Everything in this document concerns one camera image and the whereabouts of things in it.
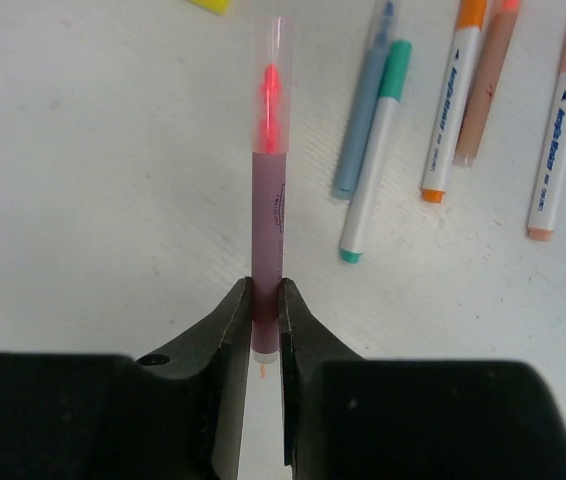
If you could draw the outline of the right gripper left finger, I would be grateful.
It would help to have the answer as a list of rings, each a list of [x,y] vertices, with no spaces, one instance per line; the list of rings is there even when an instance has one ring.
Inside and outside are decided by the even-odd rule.
[[[0,479],[234,479],[252,283],[139,359],[0,353]]]

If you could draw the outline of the yellow cap thin pen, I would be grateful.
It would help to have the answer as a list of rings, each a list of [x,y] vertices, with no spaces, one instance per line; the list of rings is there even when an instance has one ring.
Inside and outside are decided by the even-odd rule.
[[[231,4],[231,0],[188,0],[188,2],[220,16],[227,13]]]

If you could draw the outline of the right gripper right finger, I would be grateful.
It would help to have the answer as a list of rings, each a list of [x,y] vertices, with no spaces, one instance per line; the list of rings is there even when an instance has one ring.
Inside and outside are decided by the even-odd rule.
[[[367,360],[279,288],[284,460],[296,479],[566,479],[542,377],[505,360]]]

